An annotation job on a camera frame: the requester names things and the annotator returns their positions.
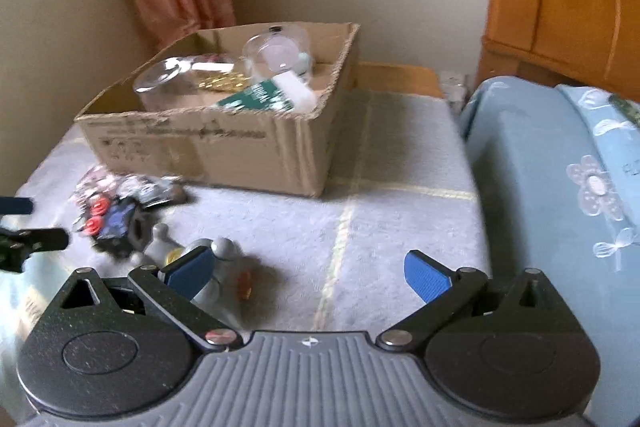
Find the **wooden furniture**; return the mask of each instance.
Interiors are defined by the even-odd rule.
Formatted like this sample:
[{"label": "wooden furniture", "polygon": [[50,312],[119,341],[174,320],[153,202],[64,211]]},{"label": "wooden furniture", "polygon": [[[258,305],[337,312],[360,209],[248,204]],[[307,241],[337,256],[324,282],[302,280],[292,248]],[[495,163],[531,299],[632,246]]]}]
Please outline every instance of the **wooden furniture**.
[{"label": "wooden furniture", "polygon": [[478,84],[499,74],[640,101],[640,0],[490,0]]},{"label": "wooden furniture", "polygon": [[356,87],[444,98],[438,75],[433,70],[420,66],[361,62],[358,65]]}]

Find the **plastic packaging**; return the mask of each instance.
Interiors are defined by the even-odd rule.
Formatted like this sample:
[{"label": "plastic packaging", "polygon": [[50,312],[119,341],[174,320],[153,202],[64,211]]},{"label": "plastic packaging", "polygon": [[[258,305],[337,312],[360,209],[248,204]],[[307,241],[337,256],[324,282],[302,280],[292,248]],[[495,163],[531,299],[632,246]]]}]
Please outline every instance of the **plastic packaging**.
[{"label": "plastic packaging", "polygon": [[249,39],[242,55],[253,84],[286,71],[293,71],[305,82],[311,78],[313,58],[309,36],[302,26],[271,26]]},{"label": "plastic packaging", "polygon": [[172,57],[143,71],[133,88],[148,111],[213,105],[211,91],[238,92],[248,78],[225,55]]},{"label": "plastic packaging", "polygon": [[306,113],[316,108],[318,97],[296,73],[285,71],[220,100],[218,105],[234,110]]},{"label": "plastic packaging", "polygon": [[144,174],[114,174],[104,165],[97,165],[82,176],[71,199],[84,212],[92,208],[100,196],[136,198],[144,209],[157,204],[184,203],[187,195],[176,176],[146,176]]}]

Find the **gray toy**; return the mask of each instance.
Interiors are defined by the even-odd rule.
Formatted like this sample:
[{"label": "gray toy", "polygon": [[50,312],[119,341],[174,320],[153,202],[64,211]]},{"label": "gray toy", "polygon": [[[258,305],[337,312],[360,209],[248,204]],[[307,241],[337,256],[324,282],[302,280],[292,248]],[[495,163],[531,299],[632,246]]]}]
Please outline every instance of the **gray toy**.
[{"label": "gray toy", "polygon": [[219,237],[213,241],[197,239],[183,247],[169,237],[168,229],[164,223],[154,225],[153,239],[145,249],[145,256],[152,258],[157,266],[165,266],[194,248],[210,248],[215,257],[213,276],[193,298],[193,303],[229,327],[242,329],[239,294],[247,298],[250,289],[240,246],[226,237]]}]

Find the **blue gripper pad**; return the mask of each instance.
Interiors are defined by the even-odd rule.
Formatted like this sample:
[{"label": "blue gripper pad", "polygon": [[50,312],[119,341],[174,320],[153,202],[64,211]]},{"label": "blue gripper pad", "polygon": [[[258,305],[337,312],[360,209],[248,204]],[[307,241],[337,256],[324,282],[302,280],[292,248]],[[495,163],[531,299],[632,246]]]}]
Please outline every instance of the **blue gripper pad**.
[{"label": "blue gripper pad", "polygon": [[417,250],[404,257],[404,280],[427,304],[453,286],[453,273]]},{"label": "blue gripper pad", "polygon": [[211,280],[215,260],[209,247],[196,247],[162,268],[158,279],[177,294],[191,300]]}]

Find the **clear plastic container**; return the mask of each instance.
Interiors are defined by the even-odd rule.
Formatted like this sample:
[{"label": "clear plastic container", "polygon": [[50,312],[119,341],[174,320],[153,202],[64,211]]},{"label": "clear plastic container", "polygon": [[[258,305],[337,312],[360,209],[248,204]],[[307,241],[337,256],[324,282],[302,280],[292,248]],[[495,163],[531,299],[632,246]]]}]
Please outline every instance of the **clear plastic container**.
[{"label": "clear plastic container", "polygon": [[252,84],[286,71],[293,71],[305,82],[311,78],[313,58],[309,36],[302,26],[271,26],[249,39],[242,49],[242,55]]},{"label": "clear plastic container", "polygon": [[133,84],[145,109],[162,111],[213,105],[220,92],[238,92],[248,78],[225,55],[172,57],[149,67]]}]

